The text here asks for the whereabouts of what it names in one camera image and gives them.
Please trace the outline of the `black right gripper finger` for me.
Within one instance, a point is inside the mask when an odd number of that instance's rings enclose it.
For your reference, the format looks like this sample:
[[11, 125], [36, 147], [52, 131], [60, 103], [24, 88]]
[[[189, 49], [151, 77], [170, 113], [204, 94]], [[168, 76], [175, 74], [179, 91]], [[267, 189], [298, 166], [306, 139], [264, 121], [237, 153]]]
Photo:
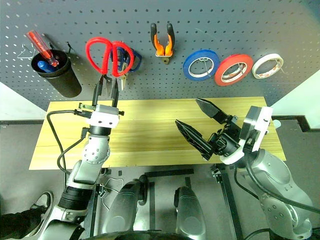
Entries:
[[196, 98], [195, 101], [204, 114], [216, 120], [218, 123], [224, 124], [229, 121], [229, 115], [224, 113], [212, 102], [202, 98]]
[[203, 139], [202, 135], [192, 126], [180, 120], [176, 119], [175, 124], [186, 141], [195, 147], [206, 161], [209, 161], [213, 154], [212, 146]]

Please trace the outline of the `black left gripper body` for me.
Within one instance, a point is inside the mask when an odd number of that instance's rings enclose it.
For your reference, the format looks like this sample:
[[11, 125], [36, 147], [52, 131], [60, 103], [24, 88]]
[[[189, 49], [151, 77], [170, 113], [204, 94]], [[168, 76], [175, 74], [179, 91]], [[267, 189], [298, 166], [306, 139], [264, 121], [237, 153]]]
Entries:
[[79, 103], [78, 107], [80, 109], [86, 109], [86, 110], [93, 110], [93, 113], [95, 115], [103, 115], [103, 116], [124, 116], [125, 112], [119, 110], [116, 106], [112, 105], [104, 105], [104, 104], [97, 104], [97, 105], [89, 105], [84, 103]]

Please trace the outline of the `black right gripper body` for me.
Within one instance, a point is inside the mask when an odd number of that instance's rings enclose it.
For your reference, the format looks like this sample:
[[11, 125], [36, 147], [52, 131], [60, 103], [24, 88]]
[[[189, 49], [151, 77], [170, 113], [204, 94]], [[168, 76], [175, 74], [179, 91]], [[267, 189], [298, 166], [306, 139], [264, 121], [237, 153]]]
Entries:
[[207, 154], [207, 160], [209, 160], [212, 155], [228, 157], [240, 147], [241, 128], [236, 124], [238, 117], [235, 115], [226, 115], [211, 118], [221, 125], [224, 124], [224, 127], [216, 133], [213, 133], [208, 139], [211, 150]]

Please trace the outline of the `wide red tape roll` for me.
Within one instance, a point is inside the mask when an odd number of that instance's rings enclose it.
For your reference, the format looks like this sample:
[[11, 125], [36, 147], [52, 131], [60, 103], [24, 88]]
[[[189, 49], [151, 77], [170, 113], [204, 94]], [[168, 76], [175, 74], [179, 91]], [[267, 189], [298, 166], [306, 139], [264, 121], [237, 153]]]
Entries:
[[[253, 67], [253, 59], [247, 54], [233, 54], [225, 58], [215, 72], [214, 80], [218, 86], [226, 87], [240, 82]], [[236, 66], [237, 69], [226, 74], [227, 70]]]

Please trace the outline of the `red handled scissors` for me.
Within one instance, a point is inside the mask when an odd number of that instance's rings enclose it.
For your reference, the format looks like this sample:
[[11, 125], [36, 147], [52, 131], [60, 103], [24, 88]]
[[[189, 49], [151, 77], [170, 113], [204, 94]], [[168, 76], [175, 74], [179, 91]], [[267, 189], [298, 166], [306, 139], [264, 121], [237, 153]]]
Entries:
[[[94, 44], [104, 45], [101, 66], [98, 66], [91, 57], [91, 46]], [[131, 71], [135, 61], [134, 50], [122, 41], [109, 41], [104, 37], [93, 37], [85, 45], [86, 57], [92, 67], [107, 78], [109, 58], [112, 60], [112, 76], [120, 78]]]

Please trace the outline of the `orange and black pliers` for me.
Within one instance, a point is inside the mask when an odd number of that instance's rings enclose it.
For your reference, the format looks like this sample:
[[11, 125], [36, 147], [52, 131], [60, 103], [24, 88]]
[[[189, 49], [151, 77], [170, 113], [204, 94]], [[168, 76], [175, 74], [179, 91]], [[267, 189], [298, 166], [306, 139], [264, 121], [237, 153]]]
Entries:
[[157, 25], [155, 23], [150, 24], [150, 39], [153, 47], [155, 48], [155, 54], [170, 56], [174, 52], [176, 37], [175, 37], [173, 25], [171, 23], [168, 23], [166, 26], [166, 29], [167, 29], [168, 41], [167, 41], [167, 45], [163, 46], [162, 44], [160, 44], [158, 40]]

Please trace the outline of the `black plastic cup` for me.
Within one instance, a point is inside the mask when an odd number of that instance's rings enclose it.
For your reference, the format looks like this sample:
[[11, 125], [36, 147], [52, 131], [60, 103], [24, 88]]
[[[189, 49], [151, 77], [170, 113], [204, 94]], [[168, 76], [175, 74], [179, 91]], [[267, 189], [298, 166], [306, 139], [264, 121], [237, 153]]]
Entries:
[[32, 58], [32, 69], [40, 77], [49, 82], [63, 97], [77, 97], [81, 93], [82, 87], [72, 69], [71, 60], [64, 51], [52, 49], [51, 52], [59, 62], [59, 65], [55, 68], [55, 71], [45, 72], [39, 68], [38, 62], [45, 60], [40, 53]]

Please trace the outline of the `blue tape roll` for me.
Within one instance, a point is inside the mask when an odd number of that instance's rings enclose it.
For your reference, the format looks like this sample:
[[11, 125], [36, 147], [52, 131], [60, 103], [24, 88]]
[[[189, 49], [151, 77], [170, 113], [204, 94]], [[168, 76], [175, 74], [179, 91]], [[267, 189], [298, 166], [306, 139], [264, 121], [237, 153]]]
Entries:
[[210, 49], [201, 49], [189, 55], [183, 63], [183, 73], [186, 78], [202, 82], [211, 78], [220, 65], [219, 56]]

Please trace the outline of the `blue marker pen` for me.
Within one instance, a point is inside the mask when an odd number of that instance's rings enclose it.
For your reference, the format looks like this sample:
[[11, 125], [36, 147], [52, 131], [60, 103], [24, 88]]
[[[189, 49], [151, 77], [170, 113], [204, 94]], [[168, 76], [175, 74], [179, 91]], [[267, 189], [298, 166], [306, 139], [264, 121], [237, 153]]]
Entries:
[[38, 61], [37, 66], [45, 73], [53, 73], [56, 69], [46, 61]]

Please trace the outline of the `dark grey rounded shell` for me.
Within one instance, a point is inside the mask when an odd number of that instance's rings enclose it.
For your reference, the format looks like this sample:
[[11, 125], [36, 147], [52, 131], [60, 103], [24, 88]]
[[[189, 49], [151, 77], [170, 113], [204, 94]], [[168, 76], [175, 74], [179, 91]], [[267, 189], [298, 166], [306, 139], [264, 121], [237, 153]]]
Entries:
[[178, 235], [193, 240], [207, 240], [204, 213], [194, 191], [181, 186], [175, 191], [176, 230]]
[[102, 233], [134, 230], [138, 205], [143, 206], [148, 197], [148, 178], [141, 175], [127, 182], [116, 195], [102, 226]]

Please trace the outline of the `grey perforated pegboard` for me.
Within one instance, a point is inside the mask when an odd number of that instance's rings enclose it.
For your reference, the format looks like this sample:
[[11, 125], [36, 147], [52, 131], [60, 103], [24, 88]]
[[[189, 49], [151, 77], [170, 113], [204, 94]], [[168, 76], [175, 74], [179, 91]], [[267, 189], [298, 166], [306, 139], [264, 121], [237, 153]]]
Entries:
[[[167, 24], [173, 25], [169, 64], [155, 56], [151, 23], [164, 47]], [[123, 41], [142, 55], [122, 100], [263, 96], [272, 105], [320, 70], [320, 0], [0, 0], [0, 82], [42, 109], [63, 96], [32, 69], [31, 59], [17, 59], [32, 30], [70, 53], [82, 87], [77, 100], [90, 100], [100, 78], [85, 53], [92, 37]], [[276, 53], [284, 64], [266, 79], [248, 74], [218, 86], [213, 78], [196, 82], [183, 73], [186, 58], [201, 49], [221, 60]]]

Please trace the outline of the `white and black sneaker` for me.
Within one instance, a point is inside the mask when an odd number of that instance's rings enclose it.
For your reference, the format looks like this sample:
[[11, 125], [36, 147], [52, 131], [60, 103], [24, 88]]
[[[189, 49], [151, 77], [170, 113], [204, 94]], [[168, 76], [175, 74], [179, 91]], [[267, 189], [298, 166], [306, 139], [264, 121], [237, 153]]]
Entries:
[[35, 236], [39, 233], [47, 218], [50, 215], [53, 206], [53, 194], [50, 191], [45, 191], [38, 200], [30, 207], [31, 210], [31, 231], [28, 237]]

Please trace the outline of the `dark curved rim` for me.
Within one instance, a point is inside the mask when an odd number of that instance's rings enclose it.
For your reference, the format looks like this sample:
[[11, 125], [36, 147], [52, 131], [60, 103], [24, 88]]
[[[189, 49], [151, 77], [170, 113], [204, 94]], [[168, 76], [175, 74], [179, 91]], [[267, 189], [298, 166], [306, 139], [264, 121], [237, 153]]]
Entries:
[[180, 236], [158, 230], [122, 231], [103, 233], [87, 240], [179, 240]]

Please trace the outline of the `black trouser leg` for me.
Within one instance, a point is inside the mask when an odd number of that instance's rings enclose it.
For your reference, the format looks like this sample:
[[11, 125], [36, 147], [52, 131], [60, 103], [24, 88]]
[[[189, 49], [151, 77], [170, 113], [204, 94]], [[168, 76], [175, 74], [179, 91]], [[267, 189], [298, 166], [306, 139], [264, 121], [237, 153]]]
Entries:
[[0, 216], [0, 240], [22, 239], [40, 226], [45, 211], [29, 209], [23, 212], [8, 213]]

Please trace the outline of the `blue handled scissors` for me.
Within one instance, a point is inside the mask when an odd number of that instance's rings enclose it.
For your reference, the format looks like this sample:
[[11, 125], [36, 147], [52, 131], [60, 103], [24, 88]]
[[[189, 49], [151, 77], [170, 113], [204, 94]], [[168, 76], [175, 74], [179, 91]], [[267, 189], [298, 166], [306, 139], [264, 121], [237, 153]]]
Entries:
[[[124, 48], [118, 46], [116, 49], [117, 49], [117, 69], [120, 72], [122, 72], [129, 65], [131, 57], [130, 57], [129, 53]], [[136, 72], [140, 68], [140, 65], [142, 62], [142, 56], [134, 48], [131, 48], [131, 51], [133, 53], [134, 58], [133, 58], [132, 68], [130, 68], [128, 73]], [[120, 85], [122, 91], [124, 90], [124, 88], [126, 86], [128, 73], [119, 77], [119, 79], [120, 79], [119, 85]]]

